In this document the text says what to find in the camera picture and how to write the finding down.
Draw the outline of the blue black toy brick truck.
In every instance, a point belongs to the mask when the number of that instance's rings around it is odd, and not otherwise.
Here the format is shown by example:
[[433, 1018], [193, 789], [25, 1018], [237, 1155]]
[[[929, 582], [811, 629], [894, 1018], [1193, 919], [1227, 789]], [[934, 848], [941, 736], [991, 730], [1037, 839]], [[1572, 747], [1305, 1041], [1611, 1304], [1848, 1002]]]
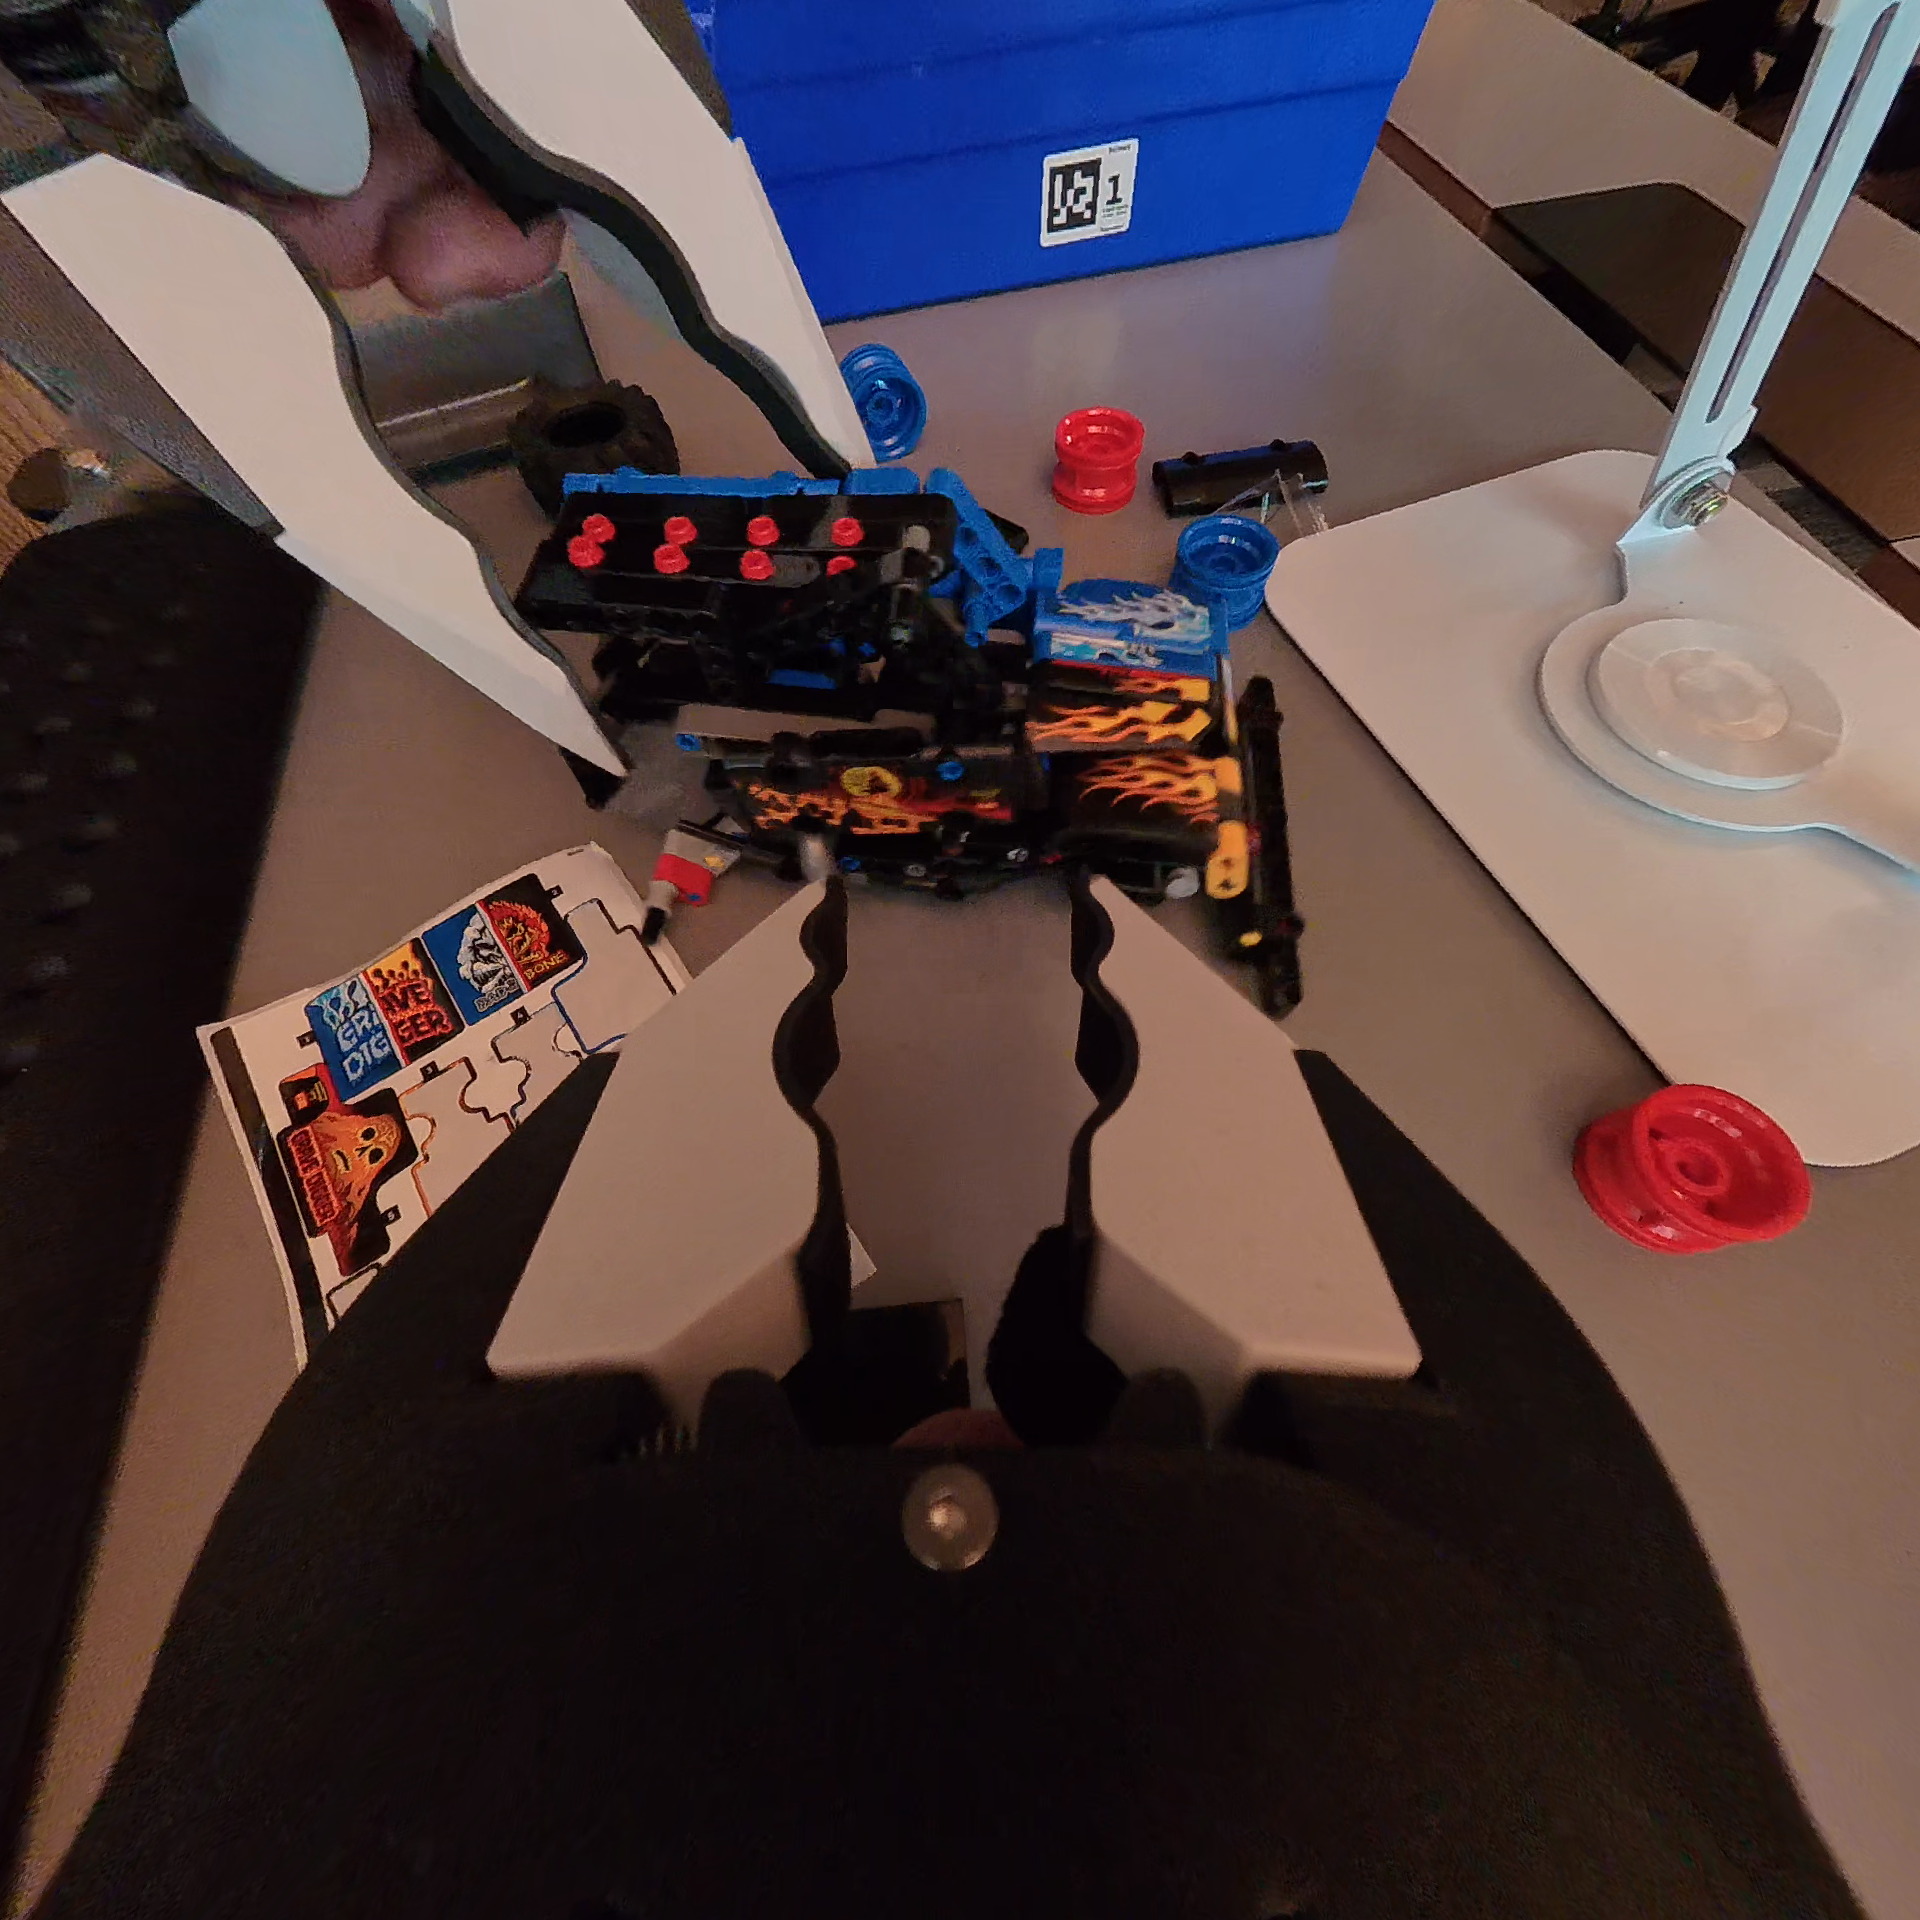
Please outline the blue black toy brick truck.
[[820, 839], [767, 848], [702, 786], [705, 818], [663, 839], [650, 937], [736, 858], [927, 898], [1086, 871], [1138, 905], [1203, 898], [1264, 1011], [1303, 1004], [1272, 681], [1235, 686], [1225, 613], [1170, 582], [1069, 582], [1060, 549], [1024, 558], [954, 468], [568, 473], [516, 608], [591, 636], [613, 741], [673, 730], [702, 782], [728, 753], [1044, 768], [1047, 833], [996, 870], [860, 870]]

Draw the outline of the person's left hand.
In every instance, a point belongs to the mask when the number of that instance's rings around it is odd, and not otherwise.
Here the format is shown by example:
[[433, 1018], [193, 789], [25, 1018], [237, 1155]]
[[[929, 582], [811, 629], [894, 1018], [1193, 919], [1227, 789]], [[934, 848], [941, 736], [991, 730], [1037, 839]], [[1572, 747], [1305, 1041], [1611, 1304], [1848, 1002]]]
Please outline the person's left hand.
[[330, 5], [368, 106], [373, 162], [353, 199], [266, 199], [260, 220], [330, 286], [390, 282], [414, 307], [509, 297], [557, 272], [565, 224], [511, 224], [427, 133], [414, 42], [390, 5]]

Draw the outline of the blue wheel rim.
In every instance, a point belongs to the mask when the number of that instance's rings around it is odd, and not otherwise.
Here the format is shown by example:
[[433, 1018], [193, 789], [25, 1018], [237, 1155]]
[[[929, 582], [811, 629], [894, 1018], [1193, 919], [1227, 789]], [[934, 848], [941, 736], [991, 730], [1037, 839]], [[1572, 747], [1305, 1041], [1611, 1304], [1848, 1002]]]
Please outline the blue wheel rim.
[[894, 347], [862, 344], [846, 352], [839, 369], [872, 456], [882, 467], [906, 461], [929, 421], [927, 386], [910, 379], [906, 361]]
[[1265, 524], [1241, 513], [1193, 516], [1173, 546], [1170, 592], [1225, 613], [1225, 629], [1246, 633], [1264, 602], [1280, 541]]

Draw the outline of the red wheel rim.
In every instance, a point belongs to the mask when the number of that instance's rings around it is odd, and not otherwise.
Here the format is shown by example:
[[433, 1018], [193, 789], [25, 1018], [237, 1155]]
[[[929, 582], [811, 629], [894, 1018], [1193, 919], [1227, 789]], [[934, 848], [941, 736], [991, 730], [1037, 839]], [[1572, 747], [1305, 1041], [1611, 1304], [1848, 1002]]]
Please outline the red wheel rim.
[[1110, 516], [1137, 502], [1146, 421], [1127, 408], [1073, 408], [1051, 432], [1051, 502], [1082, 516]]
[[1661, 1089], [1583, 1129], [1572, 1186], [1654, 1255], [1764, 1247], [1812, 1214], [1812, 1173], [1782, 1122], [1718, 1089]]

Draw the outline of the black cylinder part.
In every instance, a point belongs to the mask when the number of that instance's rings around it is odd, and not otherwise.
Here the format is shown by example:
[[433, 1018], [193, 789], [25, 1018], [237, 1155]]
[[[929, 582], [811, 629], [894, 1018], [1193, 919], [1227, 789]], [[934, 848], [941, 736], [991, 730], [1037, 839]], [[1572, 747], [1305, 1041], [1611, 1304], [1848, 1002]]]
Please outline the black cylinder part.
[[1154, 461], [1150, 482], [1165, 516], [1231, 513], [1235, 502], [1322, 495], [1329, 461], [1309, 441], [1265, 441], [1227, 451], [1180, 451]]

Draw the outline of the sticker sheet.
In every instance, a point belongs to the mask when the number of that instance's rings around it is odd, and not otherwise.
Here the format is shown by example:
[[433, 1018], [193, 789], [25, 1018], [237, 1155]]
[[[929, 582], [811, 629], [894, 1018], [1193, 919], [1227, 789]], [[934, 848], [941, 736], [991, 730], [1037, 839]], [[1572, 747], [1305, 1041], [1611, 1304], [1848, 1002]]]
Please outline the sticker sheet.
[[[577, 848], [330, 986], [208, 1026], [278, 1226], [299, 1353], [408, 1255], [447, 1258], [456, 1284], [499, 1255], [511, 1304], [619, 1049], [693, 984], [639, 937], [613, 857]], [[868, 1272], [851, 1236], [851, 1305]], [[811, 1353], [830, 1368], [846, 1347], [840, 1328]]]

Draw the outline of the white book stand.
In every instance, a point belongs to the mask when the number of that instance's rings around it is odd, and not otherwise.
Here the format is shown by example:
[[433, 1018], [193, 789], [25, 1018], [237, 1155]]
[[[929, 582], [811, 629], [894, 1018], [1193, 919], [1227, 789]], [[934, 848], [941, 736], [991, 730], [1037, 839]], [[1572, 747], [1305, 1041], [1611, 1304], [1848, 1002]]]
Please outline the white book stand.
[[1917, 58], [1917, 5], [1813, 19], [1661, 456], [1318, 530], [1265, 604], [1671, 1084], [1750, 1097], [1812, 1165], [1876, 1165], [1920, 1132], [1917, 629], [1731, 502]]

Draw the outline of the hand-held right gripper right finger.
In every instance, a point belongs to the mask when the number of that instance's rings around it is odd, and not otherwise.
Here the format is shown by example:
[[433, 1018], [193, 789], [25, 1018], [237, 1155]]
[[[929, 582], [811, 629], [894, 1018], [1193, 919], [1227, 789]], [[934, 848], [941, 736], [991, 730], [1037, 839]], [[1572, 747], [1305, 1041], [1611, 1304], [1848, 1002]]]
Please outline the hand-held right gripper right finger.
[[1204, 1432], [1260, 1379], [1410, 1380], [1422, 1347], [1298, 1049], [1106, 878], [1069, 887], [1082, 991], [1067, 1218], [991, 1338], [1021, 1438], [1091, 1438], [1127, 1380], [1180, 1374]]

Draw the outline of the blue storage bin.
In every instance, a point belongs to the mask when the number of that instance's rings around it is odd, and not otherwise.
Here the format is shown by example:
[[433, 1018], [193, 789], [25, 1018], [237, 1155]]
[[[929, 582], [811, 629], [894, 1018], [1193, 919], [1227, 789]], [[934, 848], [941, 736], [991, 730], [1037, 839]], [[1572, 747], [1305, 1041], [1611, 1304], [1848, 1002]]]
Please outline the blue storage bin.
[[1322, 236], [1429, 0], [697, 5], [820, 321]]

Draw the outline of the black rubber tire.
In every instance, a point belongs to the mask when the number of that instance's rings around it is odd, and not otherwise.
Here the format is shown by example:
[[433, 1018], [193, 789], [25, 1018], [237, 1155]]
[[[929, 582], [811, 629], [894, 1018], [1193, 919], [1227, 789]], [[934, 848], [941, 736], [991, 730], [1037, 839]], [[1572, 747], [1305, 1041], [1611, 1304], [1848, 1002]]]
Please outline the black rubber tire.
[[568, 473], [680, 473], [658, 398], [629, 384], [557, 386], [536, 379], [509, 426], [509, 451], [550, 524], [561, 516]]

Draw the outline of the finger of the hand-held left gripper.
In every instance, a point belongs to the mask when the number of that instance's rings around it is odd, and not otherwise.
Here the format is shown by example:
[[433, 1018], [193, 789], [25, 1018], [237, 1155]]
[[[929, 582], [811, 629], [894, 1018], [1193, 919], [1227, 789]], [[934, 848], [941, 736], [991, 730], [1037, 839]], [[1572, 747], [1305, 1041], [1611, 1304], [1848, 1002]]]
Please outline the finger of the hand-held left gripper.
[[266, 510], [289, 558], [565, 753], [629, 770], [468, 530], [390, 467], [335, 307], [263, 224], [122, 159], [18, 183], [4, 206]]
[[722, 373], [808, 473], [868, 432], [683, 5], [433, 0], [427, 127], [516, 220], [557, 209], [634, 311]]

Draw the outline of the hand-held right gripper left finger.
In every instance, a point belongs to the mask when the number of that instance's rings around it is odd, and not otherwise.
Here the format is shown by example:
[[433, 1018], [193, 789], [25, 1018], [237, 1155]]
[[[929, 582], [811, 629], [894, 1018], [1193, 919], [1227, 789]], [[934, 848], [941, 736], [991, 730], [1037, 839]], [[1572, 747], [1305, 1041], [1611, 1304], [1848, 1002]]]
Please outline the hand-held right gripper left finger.
[[497, 1379], [639, 1374], [687, 1424], [713, 1379], [783, 1379], [840, 1338], [851, 1224], [820, 1097], [846, 930], [846, 887], [803, 887], [619, 1049]]

